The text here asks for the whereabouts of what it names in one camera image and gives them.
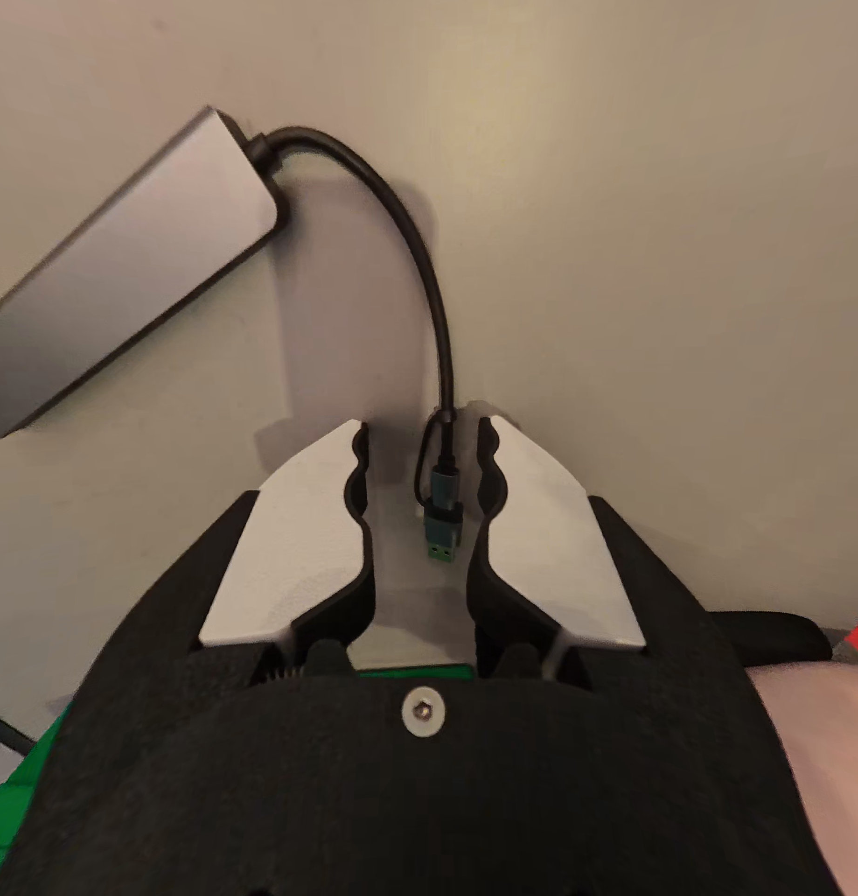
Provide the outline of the person's right forearm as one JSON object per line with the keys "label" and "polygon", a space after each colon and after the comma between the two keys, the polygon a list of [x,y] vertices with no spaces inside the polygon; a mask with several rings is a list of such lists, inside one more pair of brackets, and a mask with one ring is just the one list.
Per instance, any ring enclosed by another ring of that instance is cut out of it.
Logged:
{"label": "person's right forearm", "polygon": [[826,863],[843,894],[858,895],[858,666],[783,664],[753,667],[748,675]]}

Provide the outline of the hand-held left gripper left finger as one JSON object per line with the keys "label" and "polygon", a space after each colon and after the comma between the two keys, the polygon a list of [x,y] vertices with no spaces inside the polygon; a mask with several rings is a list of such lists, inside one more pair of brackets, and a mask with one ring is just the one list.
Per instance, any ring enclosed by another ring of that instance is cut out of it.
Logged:
{"label": "hand-held left gripper left finger", "polygon": [[294,454],[258,490],[199,642],[274,644],[301,666],[321,640],[350,646],[376,610],[369,429],[348,420]]}

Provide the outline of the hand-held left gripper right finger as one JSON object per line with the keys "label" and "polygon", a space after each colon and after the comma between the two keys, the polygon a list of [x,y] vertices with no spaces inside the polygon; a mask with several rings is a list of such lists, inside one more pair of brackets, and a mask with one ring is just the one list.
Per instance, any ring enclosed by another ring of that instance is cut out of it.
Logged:
{"label": "hand-held left gripper right finger", "polygon": [[467,609],[490,648],[530,647],[545,678],[574,650],[642,653],[647,639],[586,489],[498,414],[479,420],[476,458]]}

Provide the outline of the black wrist rest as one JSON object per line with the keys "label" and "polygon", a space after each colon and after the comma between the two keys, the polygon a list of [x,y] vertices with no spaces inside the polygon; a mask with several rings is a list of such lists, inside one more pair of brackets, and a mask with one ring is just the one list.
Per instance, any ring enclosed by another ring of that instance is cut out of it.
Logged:
{"label": "black wrist rest", "polygon": [[745,668],[833,658],[826,634],[806,617],[775,611],[714,611],[709,615]]}

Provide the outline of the grey usb hub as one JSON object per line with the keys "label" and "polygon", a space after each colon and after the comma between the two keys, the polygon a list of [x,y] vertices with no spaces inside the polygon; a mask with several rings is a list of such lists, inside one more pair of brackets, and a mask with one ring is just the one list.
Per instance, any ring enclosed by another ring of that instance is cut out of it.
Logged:
{"label": "grey usb hub", "polygon": [[0,439],[38,419],[287,223],[206,107],[0,299]]}

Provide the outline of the green plastic bin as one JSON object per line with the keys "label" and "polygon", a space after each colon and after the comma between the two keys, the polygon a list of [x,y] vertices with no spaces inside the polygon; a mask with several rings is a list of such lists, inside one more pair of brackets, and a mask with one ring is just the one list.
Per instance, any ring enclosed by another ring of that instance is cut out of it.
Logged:
{"label": "green plastic bin", "polygon": [[[359,678],[406,680],[429,678],[436,680],[471,681],[476,674],[468,664],[432,666],[401,666],[361,669]],[[0,867],[18,835],[29,810],[42,770],[53,748],[54,741],[69,709],[62,710],[53,724],[43,733],[20,765],[0,784]]]}

